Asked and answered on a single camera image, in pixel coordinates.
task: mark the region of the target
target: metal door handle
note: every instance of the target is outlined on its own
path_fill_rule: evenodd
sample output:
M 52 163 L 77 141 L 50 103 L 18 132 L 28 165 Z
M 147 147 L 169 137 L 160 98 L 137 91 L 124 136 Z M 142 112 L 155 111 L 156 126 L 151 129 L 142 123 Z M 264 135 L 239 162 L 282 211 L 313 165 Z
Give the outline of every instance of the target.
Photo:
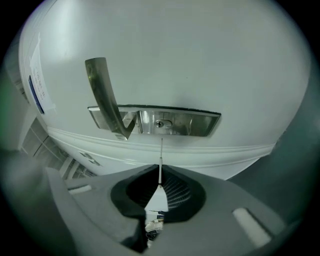
M 135 127 L 137 115 L 125 127 L 112 89 L 106 58 L 91 58 L 84 63 L 93 95 L 106 124 L 118 139 L 126 141 Z

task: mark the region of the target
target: label sticker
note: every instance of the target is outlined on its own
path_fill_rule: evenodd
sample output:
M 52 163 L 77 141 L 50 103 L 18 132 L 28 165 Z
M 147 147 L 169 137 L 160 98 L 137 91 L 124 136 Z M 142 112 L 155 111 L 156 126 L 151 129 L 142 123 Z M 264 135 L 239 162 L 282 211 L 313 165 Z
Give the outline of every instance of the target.
M 44 111 L 55 109 L 56 105 L 52 103 L 52 100 L 48 94 L 44 75 L 42 73 L 40 62 L 40 34 L 38 36 L 38 43 L 34 49 L 32 57 L 30 58 L 30 69 L 33 88 L 41 107 Z

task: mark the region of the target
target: white paper tag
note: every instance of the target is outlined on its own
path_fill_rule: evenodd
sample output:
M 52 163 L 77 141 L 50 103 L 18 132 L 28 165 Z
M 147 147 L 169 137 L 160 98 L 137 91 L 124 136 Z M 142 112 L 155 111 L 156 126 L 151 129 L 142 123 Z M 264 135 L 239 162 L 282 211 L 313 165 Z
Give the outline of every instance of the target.
M 33 88 L 42 109 L 47 111 L 56 108 L 56 105 L 52 103 L 52 100 L 48 94 L 44 75 L 42 73 L 40 62 L 40 34 L 38 36 L 38 43 L 30 59 L 30 69 Z

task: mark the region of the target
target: chrome handle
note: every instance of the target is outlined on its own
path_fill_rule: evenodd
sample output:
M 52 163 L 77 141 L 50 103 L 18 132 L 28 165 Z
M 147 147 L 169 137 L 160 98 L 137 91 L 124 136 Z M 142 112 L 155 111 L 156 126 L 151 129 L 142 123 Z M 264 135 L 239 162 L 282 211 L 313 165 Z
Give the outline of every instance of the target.
M 118 139 L 126 141 L 135 127 L 137 115 L 125 127 L 112 90 L 106 58 L 91 58 L 84 63 L 93 95 L 107 126 Z

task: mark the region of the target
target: gray wall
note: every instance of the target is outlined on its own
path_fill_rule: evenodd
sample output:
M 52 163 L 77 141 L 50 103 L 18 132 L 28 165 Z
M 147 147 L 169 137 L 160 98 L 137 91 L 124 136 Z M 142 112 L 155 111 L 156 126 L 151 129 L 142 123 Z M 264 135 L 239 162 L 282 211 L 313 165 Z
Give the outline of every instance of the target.
M 312 198 L 319 165 L 320 73 L 313 59 L 302 104 L 273 152 L 230 181 L 292 223 L 302 217 Z

